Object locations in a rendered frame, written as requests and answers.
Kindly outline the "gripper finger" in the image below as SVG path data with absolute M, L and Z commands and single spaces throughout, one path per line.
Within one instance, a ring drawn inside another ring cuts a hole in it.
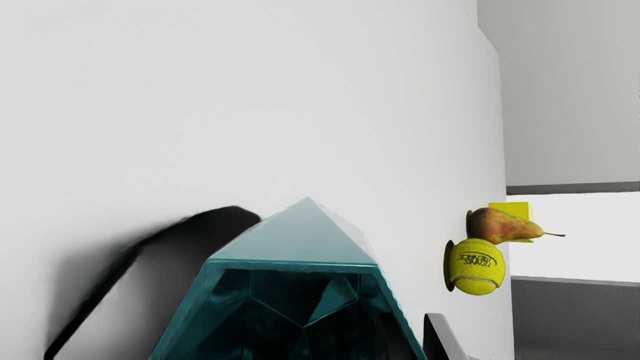
M 423 352 L 427 360 L 471 360 L 441 313 L 427 313 L 424 316 Z

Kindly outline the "teal faceted mug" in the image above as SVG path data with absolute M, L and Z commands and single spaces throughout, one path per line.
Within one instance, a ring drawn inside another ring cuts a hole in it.
M 148 360 L 428 360 L 366 235 L 311 198 L 203 264 Z

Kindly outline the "yellow tennis ball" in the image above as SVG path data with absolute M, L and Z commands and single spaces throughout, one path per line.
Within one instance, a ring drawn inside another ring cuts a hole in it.
M 487 240 L 462 240 L 450 249 L 446 258 L 448 282 L 471 296 L 493 293 L 502 286 L 505 276 L 505 256 Z

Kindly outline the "brown pear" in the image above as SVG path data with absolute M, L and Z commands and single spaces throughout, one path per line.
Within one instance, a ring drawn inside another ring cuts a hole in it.
M 466 231 L 470 239 L 486 240 L 490 244 L 534 242 L 544 235 L 565 237 L 564 234 L 553 234 L 544 231 L 530 219 L 508 214 L 502 210 L 482 207 L 468 210 L 466 214 Z

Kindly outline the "yellow block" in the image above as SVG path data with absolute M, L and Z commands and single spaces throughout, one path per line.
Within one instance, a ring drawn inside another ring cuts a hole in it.
M 526 221 L 534 219 L 533 208 L 528 202 L 490 202 L 488 207 Z

